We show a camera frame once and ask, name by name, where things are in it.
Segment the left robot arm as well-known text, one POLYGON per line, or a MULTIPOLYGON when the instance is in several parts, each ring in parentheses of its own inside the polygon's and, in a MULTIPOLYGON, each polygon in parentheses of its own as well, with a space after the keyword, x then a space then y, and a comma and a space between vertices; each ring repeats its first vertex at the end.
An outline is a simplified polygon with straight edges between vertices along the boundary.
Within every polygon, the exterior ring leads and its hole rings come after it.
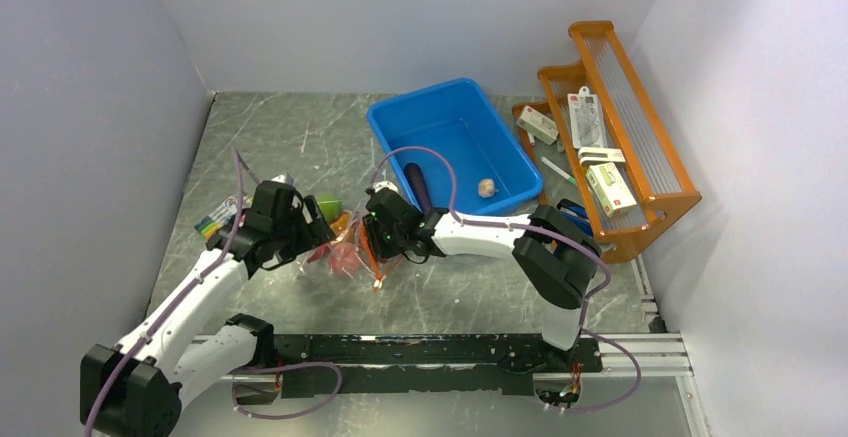
POLYGON ((194 339, 214 309, 258 271, 272 270, 335 237, 316 198, 275 180, 211 234, 178 287, 133 331, 94 345, 80 365, 80 421, 87 436, 167 436, 183 409, 221 377, 277 363, 272 324, 238 314, 210 339, 194 339))

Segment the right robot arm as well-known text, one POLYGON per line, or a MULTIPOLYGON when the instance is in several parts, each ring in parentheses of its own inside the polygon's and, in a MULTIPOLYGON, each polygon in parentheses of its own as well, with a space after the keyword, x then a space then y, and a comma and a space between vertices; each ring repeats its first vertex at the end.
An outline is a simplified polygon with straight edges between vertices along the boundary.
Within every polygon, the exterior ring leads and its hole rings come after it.
POLYGON ((542 363, 562 371, 576 360, 588 287, 601 267, 601 250, 556 208, 539 205, 529 214, 508 217, 438 207, 424 213, 383 188, 370 193, 363 224, 379 260, 409 254, 423 261, 455 255, 513 260, 546 302, 542 363))

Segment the purple fake eggplant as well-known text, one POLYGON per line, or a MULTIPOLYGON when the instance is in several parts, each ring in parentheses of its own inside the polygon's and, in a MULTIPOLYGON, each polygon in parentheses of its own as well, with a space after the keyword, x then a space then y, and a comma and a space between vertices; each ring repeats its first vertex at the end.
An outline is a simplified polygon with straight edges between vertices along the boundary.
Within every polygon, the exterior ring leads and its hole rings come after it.
POLYGON ((416 163, 408 163, 404 167, 404 176, 421 211, 424 214, 428 213, 433 208, 433 204, 421 167, 416 163))

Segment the clear zip bag red seal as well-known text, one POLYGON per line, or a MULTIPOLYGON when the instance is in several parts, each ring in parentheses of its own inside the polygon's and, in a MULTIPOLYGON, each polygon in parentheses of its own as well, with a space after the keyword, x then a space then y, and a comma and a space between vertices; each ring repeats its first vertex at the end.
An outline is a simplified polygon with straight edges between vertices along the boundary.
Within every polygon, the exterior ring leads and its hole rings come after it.
POLYGON ((381 291, 402 258, 376 255, 374 247, 367 242, 361 212, 342 209, 330 228, 335 239, 311 251, 300 264, 299 272, 369 283, 374 292, 381 291))

